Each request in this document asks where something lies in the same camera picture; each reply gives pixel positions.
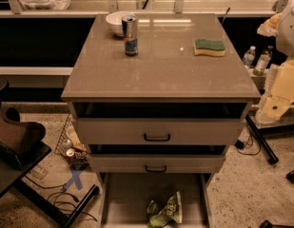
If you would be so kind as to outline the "green jalapeno chip bag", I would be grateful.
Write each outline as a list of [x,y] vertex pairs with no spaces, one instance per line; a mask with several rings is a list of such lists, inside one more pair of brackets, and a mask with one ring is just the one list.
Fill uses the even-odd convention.
[[183,207],[180,192],[177,191],[168,198],[167,204],[163,208],[152,200],[147,207],[147,217],[148,228],[163,228],[171,221],[181,224],[183,222]]

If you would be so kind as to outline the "grey drawer cabinet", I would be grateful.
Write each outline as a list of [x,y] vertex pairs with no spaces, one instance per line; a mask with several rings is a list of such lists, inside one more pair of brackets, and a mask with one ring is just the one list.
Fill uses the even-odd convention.
[[[227,36],[213,14],[143,14],[138,54],[127,56],[123,42],[112,37],[104,17],[98,16],[62,94],[73,120],[245,121],[260,97],[257,87],[233,46],[226,47],[223,57],[196,56],[193,43],[198,38],[225,41]],[[231,145],[85,146],[88,154],[225,157]],[[107,175],[127,173],[95,174],[101,186],[101,221]]]

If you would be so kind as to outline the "top grey drawer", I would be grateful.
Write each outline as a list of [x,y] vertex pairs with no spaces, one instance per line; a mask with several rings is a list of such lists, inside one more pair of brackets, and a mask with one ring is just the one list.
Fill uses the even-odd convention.
[[78,118],[73,126],[84,144],[232,145],[245,121]]

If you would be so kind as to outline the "grey drawer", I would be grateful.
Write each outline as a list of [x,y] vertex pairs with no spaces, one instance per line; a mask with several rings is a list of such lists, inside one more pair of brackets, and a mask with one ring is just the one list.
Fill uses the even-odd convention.
[[78,118],[73,126],[84,144],[232,145],[245,121]]
[[88,154],[88,163],[98,173],[216,173],[221,155]]

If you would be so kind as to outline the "middle grey drawer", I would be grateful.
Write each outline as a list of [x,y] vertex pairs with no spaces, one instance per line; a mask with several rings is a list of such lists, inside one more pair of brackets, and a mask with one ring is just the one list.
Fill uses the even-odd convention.
[[88,163],[98,173],[216,173],[221,155],[88,154]]

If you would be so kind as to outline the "bottom open drawer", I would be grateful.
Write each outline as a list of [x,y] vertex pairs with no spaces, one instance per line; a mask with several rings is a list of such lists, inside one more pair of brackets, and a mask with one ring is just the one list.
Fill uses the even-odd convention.
[[147,207],[160,207],[180,192],[183,222],[170,221],[164,228],[214,228],[206,181],[197,174],[109,174],[104,185],[104,205],[99,228],[147,228]]

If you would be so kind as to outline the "green yellow sponge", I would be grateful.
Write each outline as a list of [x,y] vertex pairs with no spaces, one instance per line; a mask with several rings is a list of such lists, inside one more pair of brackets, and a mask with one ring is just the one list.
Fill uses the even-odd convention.
[[212,57],[225,55],[225,44],[221,40],[196,39],[194,42],[194,54]]

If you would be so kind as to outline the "silver can in basket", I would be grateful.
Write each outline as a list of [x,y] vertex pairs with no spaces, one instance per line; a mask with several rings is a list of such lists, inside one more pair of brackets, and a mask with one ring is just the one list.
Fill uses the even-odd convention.
[[66,139],[63,141],[63,146],[65,148],[71,148],[72,147],[72,141],[70,139]]

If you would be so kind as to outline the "red soda can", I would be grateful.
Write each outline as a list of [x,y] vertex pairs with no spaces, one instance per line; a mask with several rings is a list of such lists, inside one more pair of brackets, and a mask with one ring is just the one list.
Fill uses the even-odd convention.
[[69,162],[73,162],[74,160],[74,156],[75,156],[75,150],[73,148],[69,148],[67,151],[66,151],[66,159],[69,161]]

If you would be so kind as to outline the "white bowl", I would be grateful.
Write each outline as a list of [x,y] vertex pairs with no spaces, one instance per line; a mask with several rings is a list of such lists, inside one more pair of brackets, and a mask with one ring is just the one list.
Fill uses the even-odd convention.
[[123,36],[122,18],[125,15],[133,14],[128,11],[116,11],[106,17],[108,28],[117,36]]

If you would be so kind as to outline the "blue tape cross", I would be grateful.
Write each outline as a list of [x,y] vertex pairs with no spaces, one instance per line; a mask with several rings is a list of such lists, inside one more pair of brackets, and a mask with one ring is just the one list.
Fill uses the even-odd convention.
[[64,190],[68,190],[73,184],[78,190],[83,188],[83,184],[80,180],[81,170],[71,169],[71,178],[63,185]]

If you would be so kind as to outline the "clear water bottle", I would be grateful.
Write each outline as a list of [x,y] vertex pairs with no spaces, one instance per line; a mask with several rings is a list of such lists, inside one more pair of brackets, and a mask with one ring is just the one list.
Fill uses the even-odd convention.
[[252,65],[255,59],[255,55],[256,55],[256,47],[251,46],[249,50],[245,53],[242,59],[243,64],[246,68],[250,68],[250,66]]

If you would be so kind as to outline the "black stand leg right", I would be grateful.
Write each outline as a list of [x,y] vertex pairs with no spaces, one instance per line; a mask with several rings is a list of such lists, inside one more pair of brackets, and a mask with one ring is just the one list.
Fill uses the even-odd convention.
[[271,165],[276,164],[279,159],[267,143],[266,138],[280,138],[283,136],[294,135],[294,123],[289,125],[273,126],[259,129],[249,115],[245,117],[245,120],[248,127],[252,131],[252,135],[255,137],[258,144],[268,156],[268,163]]

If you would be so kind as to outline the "plastic bottle yellow liquid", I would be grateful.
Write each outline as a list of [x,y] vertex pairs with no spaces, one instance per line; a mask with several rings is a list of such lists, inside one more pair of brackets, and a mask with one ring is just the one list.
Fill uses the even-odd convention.
[[260,55],[256,66],[253,68],[252,73],[256,76],[262,76],[265,69],[270,62],[273,55],[273,46],[268,46]]

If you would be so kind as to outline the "small black floor object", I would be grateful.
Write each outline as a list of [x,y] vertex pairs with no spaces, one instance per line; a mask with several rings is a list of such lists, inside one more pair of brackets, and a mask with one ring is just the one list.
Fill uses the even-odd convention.
[[287,175],[286,178],[291,182],[294,183],[294,170],[290,171]]

